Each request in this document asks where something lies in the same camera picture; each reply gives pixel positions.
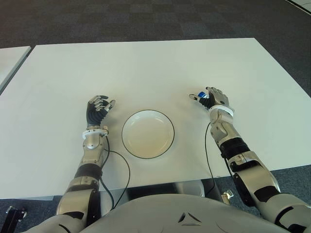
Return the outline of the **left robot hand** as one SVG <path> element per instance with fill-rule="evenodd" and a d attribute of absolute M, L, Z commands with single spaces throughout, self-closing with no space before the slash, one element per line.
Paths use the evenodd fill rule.
<path fill-rule="evenodd" d="M 87 126 L 100 126 L 102 120 L 108 112 L 114 107 L 116 101 L 107 101 L 108 97 L 104 95 L 96 95 L 90 99 L 86 108 Z"/>

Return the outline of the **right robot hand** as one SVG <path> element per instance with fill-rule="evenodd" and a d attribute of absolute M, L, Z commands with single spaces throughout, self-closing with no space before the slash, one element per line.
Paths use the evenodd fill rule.
<path fill-rule="evenodd" d="M 230 108 L 228 97 L 215 87 L 206 87 L 206 92 L 200 92 L 198 95 L 189 94 L 189 98 L 199 102 L 208 110 L 216 105 Z"/>

